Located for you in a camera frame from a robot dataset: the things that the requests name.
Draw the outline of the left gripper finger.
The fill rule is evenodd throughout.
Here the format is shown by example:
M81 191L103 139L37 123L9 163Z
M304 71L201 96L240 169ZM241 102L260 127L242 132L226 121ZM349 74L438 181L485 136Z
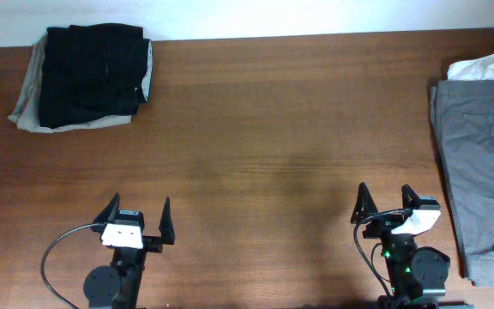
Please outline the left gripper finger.
M164 203L159 224L161 243L164 245L175 244L175 231L172 222L171 201L167 197Z
M114 222L115 216L119 209L120 194L116 192L111 201L103 208L103 210L94 218L93 223L106 224Z

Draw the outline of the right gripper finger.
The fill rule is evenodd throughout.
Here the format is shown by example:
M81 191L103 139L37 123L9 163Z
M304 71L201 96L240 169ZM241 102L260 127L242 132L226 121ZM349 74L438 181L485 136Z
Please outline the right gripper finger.
M401 195L404 209L418 209L420 207L420 197L410 185L405 184L401 187Z
M377 206L370 194L370 191L365 182L358 186L358 195L350 222L352 224L359 223L363 219L378 213Z

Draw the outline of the grey shorts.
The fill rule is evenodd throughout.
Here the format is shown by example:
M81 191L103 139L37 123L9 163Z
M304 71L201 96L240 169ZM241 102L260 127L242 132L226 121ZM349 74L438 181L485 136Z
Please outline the grey shorts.
M494 80L440 81L430 119L463 275L494 288Z

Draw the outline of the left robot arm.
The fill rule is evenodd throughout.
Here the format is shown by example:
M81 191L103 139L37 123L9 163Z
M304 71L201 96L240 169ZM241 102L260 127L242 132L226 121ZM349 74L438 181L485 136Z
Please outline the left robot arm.
M83 293L90 308L136 309L146 256L175 243L169 199L160 217L159 236L145 235L143 213L120 209L119 203L120 195L115 194L93 220L92 230L100 234L103 246L113 250L113 256L108 265L91 270L85 278Z

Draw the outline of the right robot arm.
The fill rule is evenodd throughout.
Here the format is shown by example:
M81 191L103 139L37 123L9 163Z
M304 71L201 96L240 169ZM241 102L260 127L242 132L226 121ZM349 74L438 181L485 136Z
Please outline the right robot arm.
M358 252L384 289L377 308L438 308L438 299L446 294L450 258L429 246L417 246L414 238L429 231L441 215L439 202L420 196L409 185L401 187L402 207L380 212L366 183L358 186L350 222L354 225L353 241ZM388 271L385 280L359 243L379 239Z

